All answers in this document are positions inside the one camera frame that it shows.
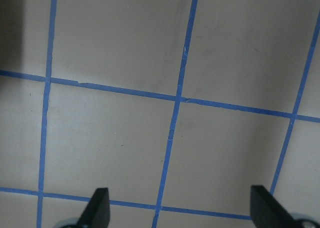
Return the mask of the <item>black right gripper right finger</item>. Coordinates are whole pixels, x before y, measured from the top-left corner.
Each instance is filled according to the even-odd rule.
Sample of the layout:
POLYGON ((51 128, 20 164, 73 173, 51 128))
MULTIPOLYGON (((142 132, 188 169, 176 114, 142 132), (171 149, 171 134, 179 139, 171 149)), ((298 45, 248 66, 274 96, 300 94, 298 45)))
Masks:
POLYGON ((250 218, 256 228, 303 228, 263 185, 250 188, 250 218))

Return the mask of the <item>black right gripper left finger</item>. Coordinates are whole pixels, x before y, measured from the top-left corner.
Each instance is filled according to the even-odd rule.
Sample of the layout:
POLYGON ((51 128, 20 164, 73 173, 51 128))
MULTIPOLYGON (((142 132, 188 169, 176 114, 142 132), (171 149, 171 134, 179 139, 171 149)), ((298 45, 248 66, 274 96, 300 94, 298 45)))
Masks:
POLYGON ((97 188, 75 224, 76 228, 107 228, 111 219, 109 190, 97 188))

